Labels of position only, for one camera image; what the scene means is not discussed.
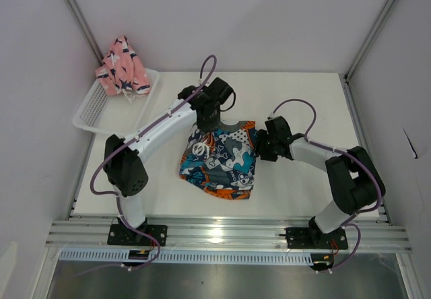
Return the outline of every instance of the patterned garment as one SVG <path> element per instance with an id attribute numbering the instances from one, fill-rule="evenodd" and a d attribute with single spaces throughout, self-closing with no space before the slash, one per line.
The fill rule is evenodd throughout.
<path id="1" fill-rule="evenodd" d="M 194 125 L 181 158 L 180 177 L 219 198 L 248 199 L 255 181 L 256 140 L 255 122 L 222 123 L 206 134 Z"/>
<path id="2" fill-rule="evenodd" d="M 123 90 L 135 90 L 137 94 L 150 92 L 145 68 L 125 36 L 111 43 L 103 66 L 96 70 L 96 77 L 107 95 L 117 95 Z"/>

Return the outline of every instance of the white tabletop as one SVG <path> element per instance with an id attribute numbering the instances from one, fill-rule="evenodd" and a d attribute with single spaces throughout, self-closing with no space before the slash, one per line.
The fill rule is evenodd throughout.
<path id="1" fill-rule="evenodd" d="M 310 133 L 314 140 L 337 147 L 358 144 L 352 120 L 336 73 L 217 73 L 236 92 L 236 105 L 222 113 L 223 119 L 256 121 L 265 128 L 268 114 L 283 100 L 302 98 L 317 110 L 317 122 Z M 198 73 L 161 73 L 152 104 L 143 123 L 159 115 L 186 86 L 197 84 Z M 306 105 L 291 103 L 277 114 L 286 118 L 292 133 L 303 133 L 312 120 Z M 254 218 L 310 218 L 332 200 L 327 174 L 305 163 L 280 158 L 277 162 L 257 159 L 255 187 L 248 200 L 229 201 L 208 195 L 181 180 L 181 156 L 190 129 L 174 136 L 157 150 L 145 165 L 150 178 L 142 190 L 146 214 L 196 216 L 246 216 Z M 97 135 L 75 205 L 76 215 L 115 215 L 113 196 L 95 196 L 90 179 L 103 161 L 106 135 Z M 96 180 L 96 190 L 112 190 L 104 172 Z M 378 212 L 362 214 L 375 220 Z"/>

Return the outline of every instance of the pink fabric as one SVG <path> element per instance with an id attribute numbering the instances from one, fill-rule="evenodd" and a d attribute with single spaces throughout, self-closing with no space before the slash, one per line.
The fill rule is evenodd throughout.
<path id="1" fill-rule="evenodd" d="M 151 89 L 145 67 L 125 36 L 111 43 L 96 77 L 107 95 L 117 95 L 122 90 L 148 94 Z"/>

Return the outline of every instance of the white plastic basket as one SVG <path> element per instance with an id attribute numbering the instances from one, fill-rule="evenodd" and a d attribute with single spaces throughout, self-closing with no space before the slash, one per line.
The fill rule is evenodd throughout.
<path id="1" fill-rule="evenodd" d="M 105 89 L 96 80 L 73 117 L 73 125 L 93 133 L 116 134 L 119 137 L 135 132 L 156 91 L 160 77 L 155 70 L 146 71 L 151 91 L 148 95 L 136 97 L 132 103 L 123 94 L 107 96 Z"/>

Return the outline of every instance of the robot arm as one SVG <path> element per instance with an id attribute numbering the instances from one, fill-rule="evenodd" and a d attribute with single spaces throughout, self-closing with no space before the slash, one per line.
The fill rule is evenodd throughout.
<path id="1" fill-rule="evenodd" d="M 328 174 L 333 200 L 313 217 L 310 228 L 320 237 L 337 230 L 351 215 L 377 200 L 377 190 L 370 177 L 347 156 L 307 142 L 303 134 L 292 135 L 283 117 L 265 122 L 267 131 L 260 130 L 256 153 L 262 160 L 276 161 L 279 156 L 308 163 Z M 345 152 L 359 160 L 375 177 L 382 196 L 385 186 L 366 150 L 354 147 Z"/>
<path id="2" fill-rule="evenodd" d="M 105 159 L 128 141 L 135 139 L 104 166 L 109 182 L 121 194 L 126 220 L 134 228 L 138 228 L 145 222 L 139 193 L 148 183 L 144 164 L 159 147 L 193 123 L 197 123 L 201 131 L 216 129 L 220 124 L 220 105 L 233 93 L 233 89 L 217 77 L 209 86 L 204 86 L 189 102 L 183 103 L 194 90 L 196 90 L 195 86 L 185 88 L 165 113 L 126 138 L 120 139 L 112 135 L 106 140 Z M 176 112 L 172 112 L 182 103 L 183 105 Z M 144 130 L 147 131 L 146 134 L 140 137 L 139 134 Z"/>

